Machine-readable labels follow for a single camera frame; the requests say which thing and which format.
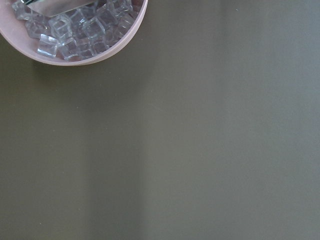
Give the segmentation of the clear ice cubes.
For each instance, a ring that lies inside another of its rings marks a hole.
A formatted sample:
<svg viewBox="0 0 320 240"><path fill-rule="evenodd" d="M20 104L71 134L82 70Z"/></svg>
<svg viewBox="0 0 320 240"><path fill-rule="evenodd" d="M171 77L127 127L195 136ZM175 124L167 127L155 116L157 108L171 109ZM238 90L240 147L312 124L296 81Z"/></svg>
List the clear ice cubes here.
<svg viewBox="0 0 320 240"><path fill-rule="evenodd" d="M86 60L116 45L135 23L143 1L95 0L76 9L48 17L14 0L11 9L36 40L40 56L64 61Z"/></svg>

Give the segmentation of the metal scoop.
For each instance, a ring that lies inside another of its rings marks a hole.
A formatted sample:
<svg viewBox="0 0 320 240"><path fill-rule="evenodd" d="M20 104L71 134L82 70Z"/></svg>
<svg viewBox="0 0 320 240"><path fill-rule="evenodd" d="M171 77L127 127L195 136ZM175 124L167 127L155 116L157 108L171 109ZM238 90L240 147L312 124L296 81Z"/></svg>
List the metal scoop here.
<svg viewBox="0 0 320 240"><path fill-rule="evenodd" d="M21 2L38 14L54 17L92 4L95 0L22 0Z"/></svg>

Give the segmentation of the pink bowl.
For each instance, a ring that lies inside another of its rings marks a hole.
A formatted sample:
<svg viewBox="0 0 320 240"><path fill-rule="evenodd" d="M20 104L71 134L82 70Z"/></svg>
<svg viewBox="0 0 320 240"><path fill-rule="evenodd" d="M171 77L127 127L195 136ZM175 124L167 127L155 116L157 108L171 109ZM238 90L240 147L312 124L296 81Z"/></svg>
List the pink bowl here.
<svg viewBox="0 0 320 240"><path fill-rule="evenodd" d="M21 54L39 63L64 67L95 64L114 56L124 47L126 47L142 24L148 3L149 2L147 0L143 1L135 22L128 32L114 46L97 56L85 60L65 61L57 57L50 58L36 53L38 41L30 38L27 30L24 27L24 24L16 19L11 7L11 0L2 0L0 2L0 34L13 48L15 48Z"/></svg>

